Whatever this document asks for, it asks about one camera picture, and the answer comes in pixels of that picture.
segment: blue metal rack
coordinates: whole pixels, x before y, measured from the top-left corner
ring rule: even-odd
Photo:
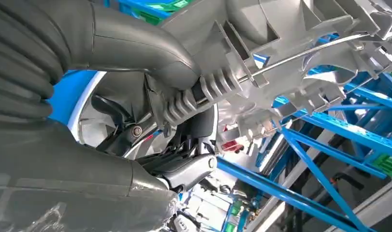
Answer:
[[[157,16],[159,18],[167,18],[171,15],[169,12],[160,11],[153,7],[148,6],[149,3],[170,3],[171,0],[157,0],[157,1],[150,1],[150,0],[119,0],[120,2],[120,11],[132,16],[135,16],[135,13],[131,10],[131,8],[135,8],[140,11],[147,12],[151,15]]]
[[[368,76],[365,73],[361,73],[352,83],[347,84],[344,89],[352,90],[366,78],[368,78]],[[355,99],[354,104],[350,103],[351,98]],[[283,97],[278,97],[274,101],[273,107],[278,108],[285,104],[289,104],[288,100]],[[360,109],[366,111],[362,117],[355,114],[355,111]],[[329,179],[324,176],[320,169],[314,164],[313,160],[302,149],[299,142],[378,178],[385,178],[387,175],[372,166],[372,162],[382,153],[388,153],[392,156],[391,76],[383,73],[378,80],[370,81],[367,85],[357,88],[351,94],[348,94],[348,98],[343,102],[343,105],[333,106],[329,109],[329,111],[333,110],[344,111],[347,121],[334,118],[325,112],[308,115],[306,110],[300,110],[293,115],[307,122],[305,125],[307,128],[311,128],[311,125],[318,126],[352,140],[356,153],[355,156],[346,154],[336,148],[322,144],[317,140],[306,136],[305,133],[307,133],[307,131],[301,130],[298,132],[282,127],[278,132],[284,135],[290,148],[287,149],[283,157],[279,160],[278,164],[270,173],[269,178],[245,170],[243,167],[229,163],[222,158],[219,158],[218,160],[218,168],[268,194],[274,195],[298,209],[333,224],[344,231],[372,231],[364,226],[355,216],[352,209],[338,194]],[[373,130],[366,130],[364,127],[367,125]],[[292,154],[291,149],[293,149],[302,161],[307,164],[315,178],[324,186],[342,211],[347,215],[346,217],[273,182],[282,169],[284,169],[285,164]]]

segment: bolt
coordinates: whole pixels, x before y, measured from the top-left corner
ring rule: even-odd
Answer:
[[[142,128],[139,126],[134,126],[131,131],[133,137],[139,137],[142,134]]]

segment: green crate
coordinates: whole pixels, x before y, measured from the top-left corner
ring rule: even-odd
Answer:
[[[169,4],[166,3],[151,3],[148,4],[148,6],[155,8],[157,10],[160,11],[164,11],[164,12],[169,12],[169,13],[174,13],[180,9],[182,9],[183,7],[187,6],[189,3],[191,3],[193,0],[176,0],[173,1]],[[139,16],[139,18],[143,21],[146,21],[147,23],[153,24],[153,25],[157,25],[160,22],[163,21],[163,18],[159,18],[157,16],[154,16],[152,14],[149,14],[147,12],[144,11],[139,11],[137,9],[132,9],[136,15]]]
[[[162,18],[159,18],[157,16],[151,15],[149,13],[146,13],[146,12],[143,12],[143,11],[139,11],[139,10],[136,10],[136,9],[132,9],[132,10],[135,12],[135,14],[137,16],[139,16],[139,19],[141,19],[143,21],[146,21],[147,23],[150,23],[152,25],[157,25],[161,21],[163,21]]]
[[[392,177],[392,156],[388,154],[382,154],[374,161],[373,164],[387,175]]]
[[[225,232],[234,232],[237,225],[227,223]]]
[[[183,7],[187,6],[192,0],[177,0],[173,1],[169,4],[166,3],[152,3],[148,4],[148,6],[153,7],[157,10],[164,11],[164,12],[176,12]]]

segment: red object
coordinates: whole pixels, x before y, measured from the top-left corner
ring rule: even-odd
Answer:
[[[224,127],[224,131],[228,131],[227,125]],[[239,153],[240,150],[244,149],[244,146],[238,144],[235,140],[232,140],[223,144],[221,148],[223,149],[223,151],[233,151],[235,153]]]
[[[153,138],[153,134],[151,134],[151,135],[149,135],[147,138],[145,138],[145,141],[146,141],[146,140],[149,140],[149,139],[151,139],[151,138]]]

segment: metal rod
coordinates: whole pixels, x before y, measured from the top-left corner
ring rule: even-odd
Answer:
[[[358,86],[356,86],[355,88],[353,88],[353,89],[351,89],[350,91],[348,91],[347,94],[348,94],[348,93],[351,93],[351,92],[353,92],[353,91],[355,91],[356,89],[358,89],[359,87],[365,85],[366,83],[368,83],[368,82],[369,82],[370,80],[372,80],[372,79],[373,79],[372,77],[366,79],[365,81],[363,81],[362,83],[360,83]],[[341,100],[340,98],[335,98],[335,99],[332,100],[330,103],[331,103],[331,104],[334,104],[335,101],[340,101],[340,100]],[[323,109],[323,108],[324,108],[324,106],[321,106],[321,107],[315,109],[314,111],[316,112],[316,111],[321,110],[321,109]],[[299,119],[301,119],[301,118],[303,118],[303,117],[305,117],[305,116],[307,116],[307,115],[309,115],[309,113],[305,113],[304,115],[302,115],[302,116],[300,116],[300,117],[296,117],[296,118],[292,119],[292,122],[295,122],[295,121],[297,121],[297,120],[299,120]],[[276,131],[276,130],[277,130],[277,128],[273,128],[273,129],[271,129],[271,130],[266,131],[266,133],[270,133],[270,132],[273,132],[273,131]],[[259,138],[262,138],[262,137],[264,137],[264,135],[262,135],[262,136],[260,136],[260,137],[256,136],[256,137],[254,137],[254,139],[259,139]]]
[[[353,105],[335,105],[331,106],[328,110],[329,111],[354,111],[358,109],[365,109],[365,110],[391,110],[392,108],[387,107],[381,104],[353,104]]]
[[[341,43],[344,43],[344,42],[348,42],[348,41],[351,41],[351,40],[356,40],[356,39],[359,39],[359,38],[362,38],[362,37],[365,37],[365,36],[369,36],[369,34],[367,34],[367,33],[359,33],[359,34],[350,35],[350,36],[347,36],[347,37],[344,37],[344,38],[341,38],[341,39],[333,40],[333,41],[331,41],[329,43],[321,44],[319,46],[316,46],[316,47],[310,48],[308,50],[305,50],[303,52],[297,53],[297,54],[295,54],[293,56],[290,56],[288,58],[279,60],[279,61],[277,61],[274,64],[271,64],[271,65],[268,65],[266,67],[263,67],[262,69],[257,70],[255,73],[253,73],[252,76],[259,75],[259,74],[261,74],[263,72],[266,72],[268,70],[271,70],[271,69],[273,69],[273,68],[275,68],[277,66],[283,65],[283,64],[285,64],[287,62],[290,62],[290,61],[292,61],[294,59],[306,56],[308,54],[311,54],[311,53],[314,53],[314,52],[318,52],[318,51],[320,51],[320,50],[322,50],[324,48],[331,47],[331,46],[334,46],[334,45],[337,45],[337,44],[341,44]],[[248,76],[244,76],[244,77],[238,79],[238,82],[242,83],[242,82],[247,81],[247,80],[249,80]]]

